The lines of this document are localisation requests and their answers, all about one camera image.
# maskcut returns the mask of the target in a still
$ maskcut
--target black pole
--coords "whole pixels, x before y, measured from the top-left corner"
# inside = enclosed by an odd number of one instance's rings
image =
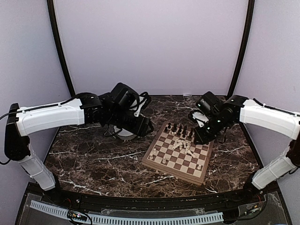
[[[246,21],[245,21],[245,28],[244,28],[244,33],[243,33],[243,38],[242,42],[240,44],[240,52],[238,56],[238,60],[235,65],[234,73],[232,76],[231,84],[229,91],[227,93],[226,99],[229,99],[235,90],[236,84],[238,82],[238,78],[240,75],[240,69],[243,64],[245,52],[246,52],[246,47],[249,39],[249,33],[250,33],[250,28],[251,28],[251,22],[252,22],[252,17],[253,17],[253,12],[254,12],[254,3],[255,0],[249,0],[248,2],[248,9],[247,9],[247,15],[246,15]]]
[[[75,90],[74,90],[74,87],[73,87],[73,84],[71,81],[71,77],[70,77],[70,73],[68,71],[65,55],[62,50],[62,45],[60,42],[60,34],[58,31],[53,0],[47,0],[47,5],[48,5],[50,23],[51,23],[51,27],[52,27],[52,33],[53,33],[53,37],[54,37],[54,41],[55,41],[55,45],[56,45],[56,50],[57,50],[58,57],[60,59],[61,69],[64,74],[64,77],[65,77],[65,80],[67,83],[67,88],[69,89],[69,93],[73,97],[73,96],[75,96]]]

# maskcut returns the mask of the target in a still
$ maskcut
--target dark marble surface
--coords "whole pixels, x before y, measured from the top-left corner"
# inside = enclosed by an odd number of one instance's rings
[[[240,189],[258,169],[256,159],[238,124],[227,130],[227,141],[214,142],[201,186],[157,172],[142,165],[146,150],[165,121],[195,124],[188,113],[199,96],[155,96],[143,111],[151,117],[154,132],[143,138],[122,141],[104,138],[99,124],[62,127],[46,159],[65,190],[115,197],[181,197]]]

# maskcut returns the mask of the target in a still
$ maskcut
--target light chessboard square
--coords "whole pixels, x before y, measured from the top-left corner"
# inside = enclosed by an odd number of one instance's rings
[[[188,127],[186,136],[172,135],[171,130],[173,124],[171,123],[171,129],[165,132],[165,127],[168,126],[168,122],[165,122],[158,134],[154,138],[152,144],[148,148],[146,154],[142,159],[142,164],[150,168],[156,169],[163,173],[169,173],[179,179],[186,180],[198,185],[201,185],[204,181],[204,176],[209,164],[213,142],[207,145],[195,145],[194,135],[192,138],[188,138],[191,128]],[[184,148],[172,149],[175,140],[186,140],[191,144],[190,150],[196,156],[195,158],[189,154],[184,153]],[[153,159],[149,159],[150,153],[153,153]]]

